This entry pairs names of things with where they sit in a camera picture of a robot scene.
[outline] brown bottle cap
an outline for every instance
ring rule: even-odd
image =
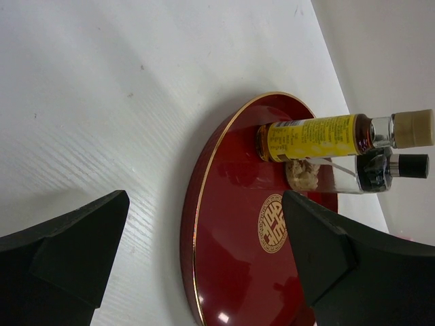
[[[434,112],[401,112],[394,116],[394,139],[397,148],[433,146]]]

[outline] bottle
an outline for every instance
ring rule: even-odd
[[[361,156],[291,160],[285,163],[288,184],[298,192],[386,192],[394,177],[426,179],[428,174],[428,155],[394,154],[391,147],[373,149]]]
[[[256,149],[264,161],[362,155],[381,147],[434,144],[432,110],[370,119],[364,114],[275,122],[261,126]]]

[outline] gold emblem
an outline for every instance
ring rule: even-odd
[[[281,205],[282,196],[270,195],[258,215],[258,239],[268,253],[276,253],[284,245],[287,229]]]

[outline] round red tray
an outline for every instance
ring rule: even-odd
[[[312,326],[281,209],[283,164],[257,156],[258,127],[313,114],[297,98],[263,94],[213,133],[184,202],[180,259],[199,325]],[[337,211],[337,197],[309,194]]]

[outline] table surface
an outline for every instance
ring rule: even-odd
[[[0,39],[0,236],[130,196],[93,325],[194,325],[181,209],[225,117],[273,90],[348,112],[309,0],[1,0]],[[339,204],[387,232],[375,195]]]

